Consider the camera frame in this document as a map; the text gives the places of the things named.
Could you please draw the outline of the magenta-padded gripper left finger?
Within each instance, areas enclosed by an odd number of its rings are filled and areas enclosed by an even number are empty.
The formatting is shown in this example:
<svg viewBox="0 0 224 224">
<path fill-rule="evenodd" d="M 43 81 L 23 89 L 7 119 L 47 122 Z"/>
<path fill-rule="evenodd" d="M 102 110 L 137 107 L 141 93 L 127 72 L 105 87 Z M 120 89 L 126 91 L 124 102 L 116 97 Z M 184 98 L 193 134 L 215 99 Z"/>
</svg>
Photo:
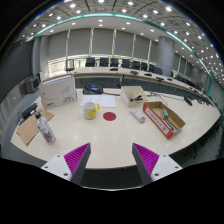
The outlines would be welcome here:
<svg viewBox="0 0 224 224">
<path fill-rule="evenodd" d="M 90 154 L 91 145 L 87 143 L 65 155 L 57 154 L 42 169 L 79 185 Z"/>
</svg>

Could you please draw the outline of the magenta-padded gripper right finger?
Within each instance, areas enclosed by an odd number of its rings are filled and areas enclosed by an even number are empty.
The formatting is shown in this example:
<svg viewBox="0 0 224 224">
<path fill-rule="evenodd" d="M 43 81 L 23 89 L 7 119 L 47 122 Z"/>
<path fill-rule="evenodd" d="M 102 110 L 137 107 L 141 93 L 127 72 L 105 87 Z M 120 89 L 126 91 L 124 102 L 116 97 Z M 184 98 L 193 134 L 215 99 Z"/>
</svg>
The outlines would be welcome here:
<svg viewBox="0 0 224 224">
<path fill-rule="evenodd" d="M 132 154 L 144 185 L 182 169 L 170 156 L 158 155 L 136 143 L 132 145 Z"/>
</svg>

